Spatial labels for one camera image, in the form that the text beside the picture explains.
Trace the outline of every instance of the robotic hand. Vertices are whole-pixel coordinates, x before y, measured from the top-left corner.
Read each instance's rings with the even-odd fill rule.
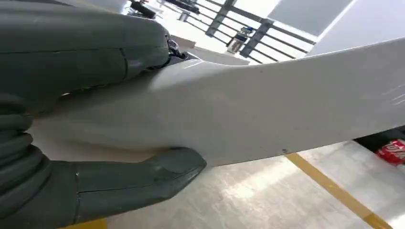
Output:
[[[30,2],[0,3],[0,228],[53,229],[155,204],[206,166],[187,148],[140,163],[51,161],[24,133],[64,93],[168,62],[158,23]]]

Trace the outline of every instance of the floor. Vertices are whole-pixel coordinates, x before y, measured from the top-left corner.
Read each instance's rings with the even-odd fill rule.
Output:
[[[355,142],[299,155],[383,223],[367,222],[357,215],[359,206],[350,209],[344,197],[332,196],[316,177],[280,156],[209,168],[173,199],[111,217],[108,228],[404,228],[405,174],[399,169]]]

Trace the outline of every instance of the white surfboard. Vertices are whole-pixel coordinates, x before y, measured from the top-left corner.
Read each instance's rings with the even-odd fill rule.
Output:
[[[67,96],[31,133],[46,154],[69,155],[74,142],[94,147],[75,148],[74,158],[97,159],[106,148],[108,160],[131,160],[144,149],[186,146],[216,166],[404,124],[405,39],[398,39],[256,66],[182,62]]]

